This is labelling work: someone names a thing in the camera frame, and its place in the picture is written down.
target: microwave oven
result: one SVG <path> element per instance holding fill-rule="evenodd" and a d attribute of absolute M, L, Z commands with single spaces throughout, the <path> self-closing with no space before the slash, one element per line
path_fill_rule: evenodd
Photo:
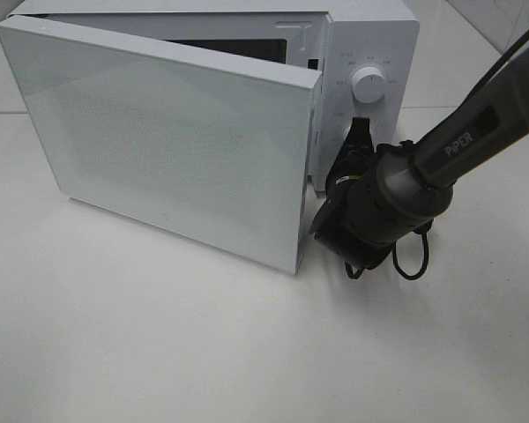
<path fill-rule="evenodd" d="M 295 273 L 351 122 L 390 143 L 401 0 L 26 0 L 0 42 L 62 192 Z"/>

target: black cable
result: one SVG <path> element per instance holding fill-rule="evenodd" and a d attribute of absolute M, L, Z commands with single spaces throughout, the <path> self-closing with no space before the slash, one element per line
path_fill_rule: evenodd
<path fill-rule="evenodd" d="M 357 280 L 362 276 L 362 273 L 364 273 L 364 269 L 359 269 L 358 271 L 354 271 L 353 266 L 349 263 L 345 263 L 345 270 L 346 275 L 354 280 Z"/>
<path fill-rule="evenodd" d="M 463 100 L 462 105 L 469 101 L 479 90 L 482 89 L 490 80 L 496 75 L 496 73 L 515 55 L 527 42 L 529 41 L 529 30 L 524 33 L 513 45 L 508 48 L 505 53 L 495 62 L 492 67 L 486 72 L 486 74 L 476 83 L 470 93 Z M 443 125 L 449 118 L 454 115 L 456 110 L 452 112 L 451 115 L 445 117 L 435 128 L 433 128 L 429 133 L 423 136 L 423 138 L 417 143 L 417 145 L 423 144 L 438 128 Z"/>
<path fill-rule="evenodd" d="M 429 241 L 427 239 L 427 234 L 421 235 L 421 241 L 423 243 L 423 264 L 421 265 L 420 271 L 418 271 L 414 275 L 408 275 L 403 271 L 403 269 L 399 266 L 398 263 L 398 252 L 396 251 L 396 245 L 394 244 L 394 248 L 391 251 L 391 259 L 394 262 L 394 267 L 396 268 L 396 271 L 402 276 L 402 278 L 405 278 L 407 280 L 417 280 L 421 278 L 425 272 L 427 271 L 427 268 L 429 266 Z"/>

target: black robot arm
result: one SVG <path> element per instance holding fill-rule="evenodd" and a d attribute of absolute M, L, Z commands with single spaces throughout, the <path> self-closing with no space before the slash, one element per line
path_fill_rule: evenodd
<path fill-rule="evenodd" d="M 527 134 L 529 48 L 417 144 L 379 145 L 375 152 L 369 122 L 354 119 L 310 232 L 346 261 L 350 277 L 393 251 L 400 274 L 418 278 L 427 268 L 426 233 L 449 207 L 454 182 Z M 408 277 L 395 247 L 411 232 L 423 236 L 426 258 L 420 273 Z"/>

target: white knob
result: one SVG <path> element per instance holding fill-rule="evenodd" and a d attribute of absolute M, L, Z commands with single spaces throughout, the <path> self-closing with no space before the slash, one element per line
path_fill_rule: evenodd
<path fill-rule="evenodd" d="M 361 103 L 374 103 L 386 94 L 386 76 L 375 65 L 363 66 L 352 79 L 354 97 Z"/>

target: white table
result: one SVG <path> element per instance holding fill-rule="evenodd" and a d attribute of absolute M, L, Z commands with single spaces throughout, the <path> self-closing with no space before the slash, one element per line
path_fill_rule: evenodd
<path fill-rule="evenodd" d="M 398 138 L 423 135 L 497 58 L 448 4 L 415 5 L 435 31 L 418 57 L 456 21 L 474 67 L 447 91 L 432 86 L 442 61 L 417 59 L 428 86 L 412 75 Z M 458 183 L 423 280 L 390 262 L 347 280 L 313 242 L 293 278 L 68 200 L 10 93 L 0 423 L 529 422 L 529 138 Z M 399 252 L 419 265 L 416 237 Z"/>

